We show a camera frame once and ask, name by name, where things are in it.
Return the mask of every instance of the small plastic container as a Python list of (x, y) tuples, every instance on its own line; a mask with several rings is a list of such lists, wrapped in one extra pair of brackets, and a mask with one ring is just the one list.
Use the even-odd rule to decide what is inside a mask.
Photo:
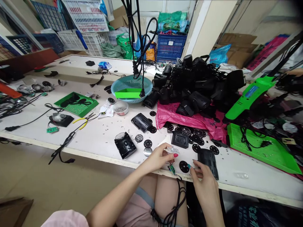
[(113, 110), (116, 114), (123, 116), (128, 113), (128, 103), (127, 102), (117, 102), (113, 106)]

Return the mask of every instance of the pink shorts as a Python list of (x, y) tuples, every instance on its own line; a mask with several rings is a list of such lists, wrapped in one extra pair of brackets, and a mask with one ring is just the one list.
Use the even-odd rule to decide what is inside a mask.
[[(116, 221), (118, 227), (160, 226), (151, 215), (155, 207), (153, 199), (141, 187), (130, 198)], [(85, 216), (73, 211), (54, 212), (41, 227), (89, 227)]]

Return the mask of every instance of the white plastic crate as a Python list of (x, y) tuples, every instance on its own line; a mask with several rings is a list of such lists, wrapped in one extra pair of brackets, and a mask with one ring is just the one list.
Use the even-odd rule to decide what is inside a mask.
[(71, 30), (58, 32), (59, 37), (63, 40), (64, 44), (67, 46), (72, 45), (75, 49), (85, 50), (89, 55), (103, 57), (103, 52), (101, 50), (102, 43), (108, 43), (108, 33), (107, 32), (94, 32), (94, 33), (82, 33), (83, 39), (87, 45), (88, 50), (84, 48), (82, 42), (76, 35), (76, 32)]
[(122, 33), (123, 33), (122, 31), (109, 31), (108, 39), (109, 39), (110, 43), (113, 44), (114, 46), (118, 45), (116, 37), (117, 37), (117, 35), (120, 35)]
[(80, 32), (108, 32), (106, 15), (99, 9), (100, 0), (62, 0)]

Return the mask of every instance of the round basket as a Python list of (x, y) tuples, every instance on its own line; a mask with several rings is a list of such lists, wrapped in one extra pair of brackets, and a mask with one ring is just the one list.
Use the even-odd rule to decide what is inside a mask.
[[(151, 92), (152, 92), (152, 82), (144, 78), (144, 91), (145, 96), (143, 98), (119, 98), (119, 100), (128, 102), (128, 103), (139, 103), (142, 102)], [(120, 91), (126, 88), (142, 88), (142, 76), (139, 76), (138, 79), (134, 79), (133, 75), (122, 77), (116, 80), (111, 86), (111, 92), (114, 96), (116, 91)]]

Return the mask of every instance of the pink plastic bag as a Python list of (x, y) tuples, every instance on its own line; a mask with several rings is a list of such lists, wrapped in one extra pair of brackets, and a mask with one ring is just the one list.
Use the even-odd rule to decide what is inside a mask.
[(195, 114), (192, 117), (182, 116), (176, 113), (179, 102), (168, 105), (161, 105), (158, 102), (158, 111), (156, 114), (156, 126), (158, 129), (162, 128), (164, 124), (169, 121), (171, 123), (181, 124), (192, 128), (199, 128), (209, 131), (210, 139), (221, 140), (226, 144), (227, 131), (226, 125), (222, 123), (224, 114), (216, 111), (216, 117), (221, 121), (216, 123), (213, 119), (202, 117), (200, 114)]

